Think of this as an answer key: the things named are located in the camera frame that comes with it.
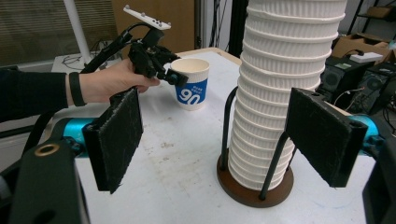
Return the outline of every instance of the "white mount plate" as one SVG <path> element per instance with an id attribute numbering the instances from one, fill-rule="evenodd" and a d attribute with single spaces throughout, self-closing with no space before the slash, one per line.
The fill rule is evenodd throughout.
<path id="1" fill-rule="evenodd" d="M 128 5 L 126 5 L 123 9 L 126 13 L 138 18 L 141 21 L 148 23 L 149 25 L 159 29 L 159 30 L 167 30 L 171 28 L 170 22 L 165 23 L 163 21 L 156 20 L 151 18 L 150 16 L 146 15 L 144 12 L 136 12 L 130 9 Z"/>

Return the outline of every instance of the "wooden base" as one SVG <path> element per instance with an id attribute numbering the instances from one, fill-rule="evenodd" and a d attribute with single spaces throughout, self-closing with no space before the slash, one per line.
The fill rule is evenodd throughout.
<path id="1" fill-rule="evenodd" d="M 218 180 L 222 188 L 237 202 L 250 207 L 265 208 L 280 204 L 288 198 L 291 188 L 293 187 L 294 176 L 293 171 L 289 167 L 289 170 L 286 171 L 283 176 L 282 182 L 276 188 L 268 190 L 265 200 L 261 200 L 259 199 L 260 191 L 243 187 L 233 179 L 230 171 L 228 170 L 228 165 L 226 165 L 226 169 L 224 171 L 220 170 L 219 165 L 220 158 L 218 159 L 217 170 Z"/>

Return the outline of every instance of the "window blinds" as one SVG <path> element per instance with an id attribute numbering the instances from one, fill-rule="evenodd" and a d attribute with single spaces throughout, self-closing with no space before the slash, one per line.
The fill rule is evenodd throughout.
<path id="1" fill-rule="evenodd" d="M 113 40 L 117 28 L 111 0 L 75 0 L 89 48 Z M 0 2 L 0 66 L 52 60 L 79 53 L 63 0 Z"/>

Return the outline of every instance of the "cup stack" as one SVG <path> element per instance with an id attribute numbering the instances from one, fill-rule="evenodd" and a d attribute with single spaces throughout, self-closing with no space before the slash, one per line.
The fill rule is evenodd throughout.
<path id="1" fill-rule="evenodd" d="M 239 69 L 229 169 L 261 190 L 283 133 L 292 87 L 314 91 L 345 17 L 347 0 L 250 0 Z M 269 189 L 283 179 L 294 144 L 288 140 Z"/>

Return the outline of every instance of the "table surface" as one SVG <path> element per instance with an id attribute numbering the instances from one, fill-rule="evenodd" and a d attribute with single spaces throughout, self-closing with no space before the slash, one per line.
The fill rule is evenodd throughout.
<path id="1" fill-rule="evenodd" d="M 76 159 L 92 223 L 365 223 L 361 193 L 375 163 L 366 156 L 357 158 L 346 188 L 334 189 L 297 150 L 294 185 L 283 203 L 253 208 L 232 199 L 219 184 L 216 164 L 224 104 L 237 85 L 240 61 L 220 49 L 179 55 L 209 61 L 205 107 L 181 109 L 174 87 L 164 81 L 140 94 L 144 133 L 113 194 L 97 190 L 89 159 Z M 54 121 L 96 118 L 107 108 L 70 107 Z"/>

